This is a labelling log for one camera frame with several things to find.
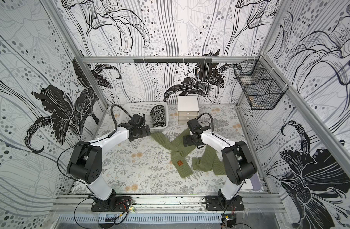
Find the black white patterned knit scarf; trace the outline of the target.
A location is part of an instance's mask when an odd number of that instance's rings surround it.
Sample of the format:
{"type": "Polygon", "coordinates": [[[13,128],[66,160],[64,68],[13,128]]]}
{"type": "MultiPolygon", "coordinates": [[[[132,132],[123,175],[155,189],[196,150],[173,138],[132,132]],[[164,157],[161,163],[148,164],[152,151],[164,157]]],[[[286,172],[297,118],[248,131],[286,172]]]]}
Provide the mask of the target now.
{"type": "Polygon", "coordinates": [[[166,113],[163,105],[155,105],[150,111],[152,119],[152,128],[161,128],[166,126],[166,113]]]}

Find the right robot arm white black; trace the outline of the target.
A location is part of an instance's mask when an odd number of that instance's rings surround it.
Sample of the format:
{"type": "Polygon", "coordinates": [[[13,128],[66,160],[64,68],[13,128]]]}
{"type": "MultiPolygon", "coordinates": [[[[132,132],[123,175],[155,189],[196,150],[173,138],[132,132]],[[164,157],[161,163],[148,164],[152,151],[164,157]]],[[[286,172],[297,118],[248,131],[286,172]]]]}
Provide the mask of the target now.
{"type": "Polygon", "coordinates": [[[216,135],[211,127],[201,126],[198,120],[187,122],[190,135],[183,137],[183,145],[210,146],[222,154],[223,165],[227,175],[224,186],[217,196],[206,196],[205,204],[208,211],[244,210],[239,192],[246,180],[252,178],[258,171],[255,159],[244,141],[235,142],[216,135]]]}

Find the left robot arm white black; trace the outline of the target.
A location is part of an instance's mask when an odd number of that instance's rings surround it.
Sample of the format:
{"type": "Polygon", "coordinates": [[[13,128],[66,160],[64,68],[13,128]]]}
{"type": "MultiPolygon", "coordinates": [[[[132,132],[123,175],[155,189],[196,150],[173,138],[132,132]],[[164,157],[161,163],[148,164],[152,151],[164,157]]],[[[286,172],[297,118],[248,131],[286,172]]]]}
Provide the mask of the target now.
{"type": "Polygon", "coordinates": [[[102,175],[102,154],[126,140],[150,136],[150,128],[145,124],[145,115],[134,114],[128,123],[115,124],[110,133],[90,142],[80,141],[73,149],[67,172],[82,181],[93,193],[92,212],[115,211],[116,192],[102,175]]]}

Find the white small drawer box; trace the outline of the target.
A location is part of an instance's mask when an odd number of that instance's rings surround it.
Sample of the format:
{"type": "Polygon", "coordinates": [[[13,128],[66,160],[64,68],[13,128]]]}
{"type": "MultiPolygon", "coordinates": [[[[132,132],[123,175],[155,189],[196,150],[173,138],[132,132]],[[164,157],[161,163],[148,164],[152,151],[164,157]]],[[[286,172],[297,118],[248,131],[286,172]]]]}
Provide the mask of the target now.
{"type": "Polygon", "coordinates": [[[197,96],[179,95],[177,99],[177,117],[179,125],[186,124],[188,121],[198,117],[199,106],[197,96]]]}

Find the white purple flat objects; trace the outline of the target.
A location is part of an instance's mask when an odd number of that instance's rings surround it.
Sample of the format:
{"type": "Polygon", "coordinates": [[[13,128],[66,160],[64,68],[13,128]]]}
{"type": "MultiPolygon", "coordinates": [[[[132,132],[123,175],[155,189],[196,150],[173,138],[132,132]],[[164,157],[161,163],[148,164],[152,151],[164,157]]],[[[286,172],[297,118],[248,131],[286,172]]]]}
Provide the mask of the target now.
{"type": "Polygon", "coordinates": [[[241,191],[261,191],[262,184],[259,179],[258,173],[254,174],[251,178],[245,179],[242,183],[241,191]]]}

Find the small black electronics box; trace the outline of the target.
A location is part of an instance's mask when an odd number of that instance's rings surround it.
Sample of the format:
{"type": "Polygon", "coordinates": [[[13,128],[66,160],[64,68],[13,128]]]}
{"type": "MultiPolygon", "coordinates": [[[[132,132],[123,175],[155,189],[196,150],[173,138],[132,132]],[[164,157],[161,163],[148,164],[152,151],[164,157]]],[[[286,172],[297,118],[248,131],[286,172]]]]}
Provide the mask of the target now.
{"type": "Polygon", "coordinates": [[[221,227],[233,228],[236,225],[235,214],[222,214],[221,215],[221,227]]]}

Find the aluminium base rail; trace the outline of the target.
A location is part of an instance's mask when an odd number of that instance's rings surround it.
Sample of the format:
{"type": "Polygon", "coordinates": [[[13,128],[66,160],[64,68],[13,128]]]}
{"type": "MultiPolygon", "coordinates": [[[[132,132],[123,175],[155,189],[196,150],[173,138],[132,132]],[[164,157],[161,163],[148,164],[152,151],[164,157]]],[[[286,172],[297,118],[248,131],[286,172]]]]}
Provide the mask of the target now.
{"type": "MultiPolygon", "coordinates": [[[[206,213],[209,200],[205,194],[131,194],[130,203],[126,206],[134,207],[135,213],[206,213]]],[[[241,200],[234,203],[230,210],[246,212],[276,212],[286,213],[286,209],[278,194],[245,193],[241,200]]],[[[88,212],[93,200],[86,200],[85,195],[60,195],[56,198],[50,212],[69,212],[78,207],[80,212],[88,212]]]]}

